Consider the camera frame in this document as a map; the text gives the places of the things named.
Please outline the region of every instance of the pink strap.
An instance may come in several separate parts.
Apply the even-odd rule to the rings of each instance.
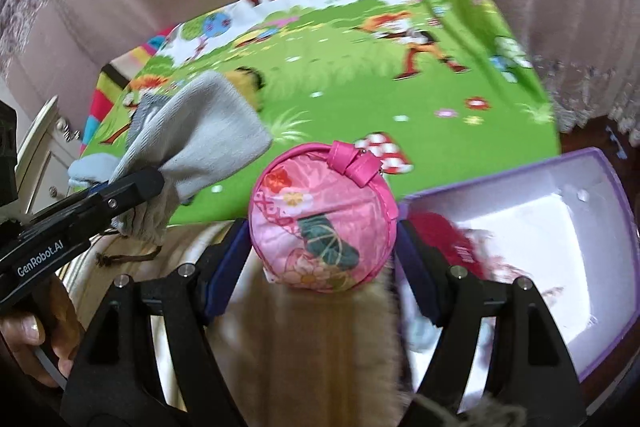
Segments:
[[[326,162],[338,174],[344,174],[357,155],[358,150],[352,144],[336,140],[331,146]]]
[[[358,187],[363,188],[371,181],[373,176],[380,172],[381,167],[382,162],[367,151],[349,165],[344,173],[353,180]]]

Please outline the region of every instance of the green cartoon tablecloth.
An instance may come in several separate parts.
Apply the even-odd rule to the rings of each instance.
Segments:
[[[264,80],[273,146],[174,224],[244,216],[259,173],[301,142],[369,148],[398,199],[558,153],[550,103],[491,0],[240,0],[177,26],[84,156],[124,155],[145,93],[238,68]]]

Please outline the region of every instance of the floral pouch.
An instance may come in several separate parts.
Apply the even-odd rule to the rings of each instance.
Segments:
[[[249,203],[252,243],[270,282],[343,291],[375,277],[396,241],[398,207],[370,152],[335,141],[278,156]]]

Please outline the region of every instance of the purple rim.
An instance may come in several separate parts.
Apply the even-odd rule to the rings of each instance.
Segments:
[[[399,219],[406,219],[406,216],[408,215],[408,211],[409,211],[409,206],[413,200],[418,200],[425,196],[430,196],[432,194],[436,194],[440,192],[449,192],[450,190],[455,190],[461,187],[468,187],[469,185],[476,185],[479,182],[485,182],[485,181],[495,180],[498,178],[503,178],[511,174],[532,171],[534,169],[540,168],[540,166],[543,166],[543,165],[553,165],[553,164],[560,163],[568,158],[576,158],[580,156],[594,157],[600,163],[600,165],[604,168],[605,174],[609,178],[609,181],[614,188],[614,192],[616,194],[616,197],[618,198],[618,204],[620,205],[620,208],[622,209],[623,214],[625,214],[626,216],[626,219],[625,219],[626,230],[628,232],[629,241],[631,242],[631,248],[635,253],[635,256],[633,256],[633,263],[634,263],[634,272],[636,274],[636,309],[634,313],[631,315],[631,318],[629,319],[628,323],[622,328],[620,333],[617,334],[616,338],[612,341],[612,343],[610,343],[609,346],[607,346],[606,349],[604,349],[603,352],[601,352],[599,356],[597,356],[596,359],[593,360],[593,362],[591,362],[583,371],[580,372],[580,375],[578,375],[578,378],[580,379],[580,381],[583,381],[591,374],[591,372],[596,367],[598,367],[604,361],[604,359],[606,359],[611,354],[611,352],[620,343],[622,338],[629,332],[629,330],[634,325],[636,320],[638,320],[638,317],[640,317],[640,293],[638,292],[638,288],[640,287],[640,247],[638,245],[638,240],[637,240],[638,229],[636,229],[634,214],[631,211],[631,207],[629,206],[628,200],[626,199],[626,194],[622,187],[622,183],[620,182],[620,179],[618,178],[618,175],[616,174],[614,168],[611,166],[611,163],[609,163],[609,161],[607,160],[607,157],[604,155],[604,153],[600,149],[598,149],[597,147],[589,147],[588,149],[581,149],[581,150],[570,152],[567,154],[562,154],[560,156],[555,156],[553,158],[544,160],[542,162],[537,162],[537,163],[525,165],[522,167],[517,167],[509,171],[498,172],[497,174],[491,174],[489,176],[484,176],[482,178],[466,180],[463,182],[454,183],[452,185],[446,185],[445,187],[429,188],[428,190],[423,190],[422,192],[417,192],[415,194],[406,196],[399,203],[398,207],[399,207]]]

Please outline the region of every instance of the human hand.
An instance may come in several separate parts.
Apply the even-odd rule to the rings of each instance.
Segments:
[[[58,277],[52,277],[49,298],[51,312],[58,321],[51,333],[51,347],[60,359],[60,373],[68,377],[83,330],[78,322],[76,309]],[[33,346],[42,344],[46,337],[39,318],[19,311],[3,315],[0,317],[0,333],[4,336],[16,362],[27,375],[47,387],[58,386],[33,353]]]

